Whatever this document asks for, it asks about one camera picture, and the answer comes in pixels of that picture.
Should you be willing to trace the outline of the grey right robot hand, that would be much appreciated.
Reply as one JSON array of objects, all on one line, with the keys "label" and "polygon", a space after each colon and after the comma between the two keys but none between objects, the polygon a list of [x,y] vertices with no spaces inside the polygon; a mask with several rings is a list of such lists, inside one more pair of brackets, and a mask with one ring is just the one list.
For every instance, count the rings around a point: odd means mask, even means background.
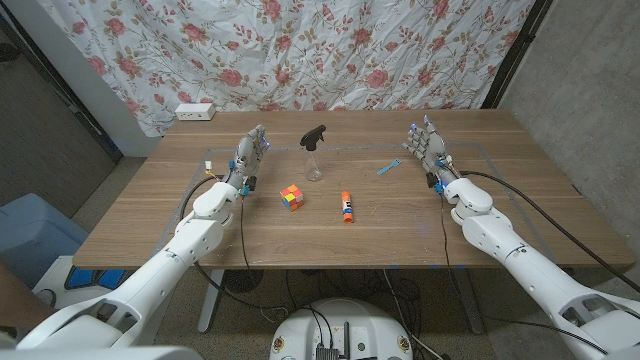
[{"label": "grey right robot hand", "polygon": [[428,115],[424,116],[423,123],[423,126],[411,125],[403,146],[421,162],[427,173],[447,185],[458,179],[459,174],[453,169],[445,142]]}]

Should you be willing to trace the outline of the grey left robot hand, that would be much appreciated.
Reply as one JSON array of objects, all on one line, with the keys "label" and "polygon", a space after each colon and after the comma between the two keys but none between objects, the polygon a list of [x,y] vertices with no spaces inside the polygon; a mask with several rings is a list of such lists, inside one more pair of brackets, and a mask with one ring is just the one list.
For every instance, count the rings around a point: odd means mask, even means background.
[{"label": "grey left robot hand", "polygon": [[261,124],[243,136],[236,147],[233,164],[223,177],[223,182],[240,189],[244,181],[257,174],[260,163],[270,143]]}]

